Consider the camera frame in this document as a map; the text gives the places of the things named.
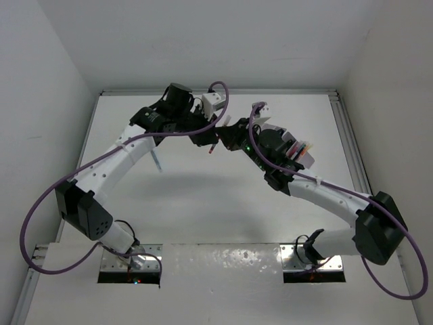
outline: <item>white panel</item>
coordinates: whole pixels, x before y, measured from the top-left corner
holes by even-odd
[[[51,244],[44,266],[70,264],[91,243]],[[98,249],[61,276],[41,276],[26,325],[77,324],[417,324],[408,301],[387,297],[344,259],[347,283],[283,284],[277,244],[164,245],[161,289],[98,284]],[[384,284],[405,292],[398,263],[375,267]]]
[[[18,247],[22,221],[54,179],[76,166],[95,97],[36,0],[0,1],[0,324],[10,323],[27,266]],[[54,196],[27,235],[54,240]]]
[[[125,123],[159,96],[100,97],[83,163],[103,154]],[[314,143],[312,170],[352,188],[352,181],[326,95],[232,95],[234,123],[248,116],[251,103],[266,101],[270,123],[287,127]],[[164,172],[146,155],[119,181],[104,206],[114,218],[131,222],[147,243],[287,242],[319,228],[348,227],[315,205],[272,190],[263,172],[242,152],[219,144],[212,154],[189,138],[169,138],[156,148]],[[84,240],[66,225],[63,241]]]
[[[433,271],[433,1],[388,0],[344,87],[374,191],[393,196]],[[413,249],[402,244],[412,291],[421,288]],[[415,302],[433,320],[433,290]]]
[[[336,87],[382,0],[39,0],[91,85]]]

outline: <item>reflective metal surface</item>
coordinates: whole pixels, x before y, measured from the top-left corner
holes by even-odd
[[[283,272],[296,273],[301,271],[306,271],[311,268],[311,264],[305,264],[299,260],[294,252],[294,244],[280,244],[281,250],[281,262],[283,264]],[[318,273],[321,272],[343,272],[343,262],[341,256],[332,257],[329,262],[317,269]]]
[[[151,245],[140,245],[139,248],[136,248],[135,251],[139,252],[140,250],[145,251],[147,253],[155,255],[159,260],[162,260],[162,245],[161,244],[151,244]],[[148,256],[136,256],[133,257],[133,268],[131,268],[130,272],[133,274],[134,272],[149,272],[154,273],[156,270],[159,270],[159,263],[153,257]],[[108,251],[104,251],[102,253],[101,267],[99,269],[100,272],[127,272],[128,265],[127,262],[122,258],[109,253]]]

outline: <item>white wall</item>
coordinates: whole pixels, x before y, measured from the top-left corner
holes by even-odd
[[[389,0],[342,93],[374,191],[394,196],[433,272],[433,2]],[[413,290],[419,263],[407,242],[404,264]],[[433,290],[415,302],[433,319]]]
[[[382,0],[39,0],[98,91],[336,87]]]
[[[0,324],[9,324],[26,274],[18,247],[37,196],[72,170],[95,96],[36,0],[0,2]],[[55,238],[54,197],[36,213],[28,251]]]

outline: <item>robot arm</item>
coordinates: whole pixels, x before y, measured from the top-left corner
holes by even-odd
[[[386,264],[403,240],[404,234],[372,204],[356,196],[321,186],[318,175],[289,159],[287,152],[293,139],[285,140],[285,129],[275,125],[256,127],[256,120],[260,121],[265,107],[261,108],[252,120],[254,142],[261,154],[274,165],[300,172],[314,180],[284,173],[265,164],[252,149],[247,118],[241,118],[231,127],[216,128],[221,141],[230,151],[244,151],[265,172],[264,179],[274,190],[318,205],[350,226],[337,231],[316,230],[298,249],[299,260],[317,264],[318,261],[334,255],[361,255],[375,264]],[[376,196],[358,194],[384,207],[407,229],[391,196],[383,192]]]
[[[191,112],[194,98],[192,90],[172,83],[162,98],[135,114],[107,152],[122,147],[106,159],[79,173],[72,181],[64,181],[55,193],[61,216],[90,240],[120,254],[130,253],[139,245],[138,240],[123,230],[103,208],[111,189],[148,152],[158,146],[163,137],[144,137],[131,143],[128,139],[144,133],[186,132],[210,124],[214,112],[221,109],[225,98],[217,93],[202,95],[203,106]],[[200,136],[190,136],[198,145],[215,144],[217,135],[212,129]]]
[[[225,99],[217,93],[206,93],[202,96],[203,106],[192,112],[191,93],[192,90],[184,86],[171,84],[161,100],[142,108],[132,117],[130,124],[109,149],[122,146],[121,150],[55,189],[60,212],[68,223],[89,239],[98,240],[118,253],[130,253],[137,248],[138,241],[113,222],[103,205],[109,191],[123,175],[164,138],[145,137],[127,145],[123,141],[143,133],[185,132],[209,125],[215,118],[214,112],[224,105]],[[190,138],[197,146],[216,144],[221,140],[230,151],[242,150],[265,172],[265,180],[274,190],[314,203],[347,222],[350,227],[345,230],[316,230],[309,236],[298,251],[303,261],[316,264],[334,255],[362,255],[373,263],[385,264],[404,238],[402,232],[368,202],[321,186],[320,178],[312,171],[290,160],[286,153],[293,139],[287,139],[285,129],[265,124],[269,118],[267,106],[262,107],[253,118],[254,142],[260,152],[273,164],[300,171],[317,181],[284,173],[265,164],[252,149],[248,137],[248,118],[241,118],[232,126],[213,127]],[[381,204],[406,227],[389,195],[382,192],[377,196],[361,195]]]

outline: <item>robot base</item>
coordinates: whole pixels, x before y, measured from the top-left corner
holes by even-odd
[[[332,257],[325,265],[307,272],[311,265],[297,258],[295,244],[280,244],[284,283],[345,282],[341,256]]]
[[[162,245],[141,245],[146,252],[155,255],[162,260]],[[128,265],[121,258],[103,252],[101,267],[99,269],[98,283],[131,283],[131,284],[159,284],[160,266],[153,257],[143,257],[145,263],[141,269],[128,269]]]

